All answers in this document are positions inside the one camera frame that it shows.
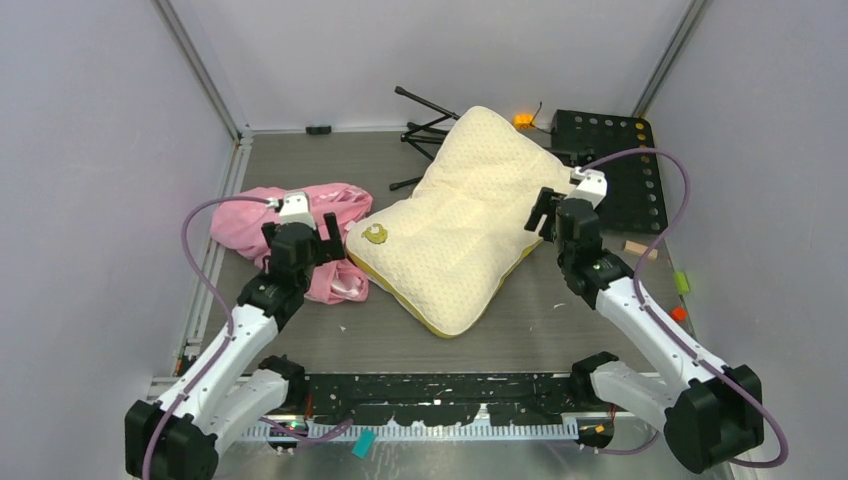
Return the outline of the pink pillowcase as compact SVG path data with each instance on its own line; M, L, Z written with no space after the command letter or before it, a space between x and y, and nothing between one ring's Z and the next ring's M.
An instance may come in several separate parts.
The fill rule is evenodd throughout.
M340 233L346 235L354 223L365 218L373 203L370 193L347 183L313 185L301 190L310 197L310 211L324 240L329 238L325 214L334 214ZM277 213L257 202L226 202L214 211L210 234L216 242L259 267L262 259L270 254L261 226L277 220ZM363 302L368 293L366 274L351 261L338 260L313 270L306 298L333 305L345 301Z

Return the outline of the cream textured pillow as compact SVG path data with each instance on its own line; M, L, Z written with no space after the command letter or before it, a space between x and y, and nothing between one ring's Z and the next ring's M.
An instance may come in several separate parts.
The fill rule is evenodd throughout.
M540 243L524 228L531 209L544 187L570 192L571 172L496 112L472 107L408 198L353 224L347 253L432 333L455 338Z

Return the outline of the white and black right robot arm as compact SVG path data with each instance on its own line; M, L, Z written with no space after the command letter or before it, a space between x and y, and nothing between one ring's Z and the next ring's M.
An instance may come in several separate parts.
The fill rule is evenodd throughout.
M540 190L525 224L557 249L568 289L614 324L654 367L650 378L602 351L571 367L571 397L584 410L612 403L657 430L687 470L701 473L760 446L762 385L746 365L710 354L647 294L633 270L604 248L593 205Z

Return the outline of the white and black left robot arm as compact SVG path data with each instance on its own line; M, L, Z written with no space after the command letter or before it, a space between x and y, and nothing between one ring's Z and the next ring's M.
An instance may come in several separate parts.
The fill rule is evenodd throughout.
M242 386L247 365L302 307L313 270L345 256L336 216L328 239L313 216L281 211L262 232L266 267L240 293L227 324L191 368L154 402L139 400L124 420L125 469L139 479L211 479L228 448L266 413L298 412L307 398L304 369L270 356Z

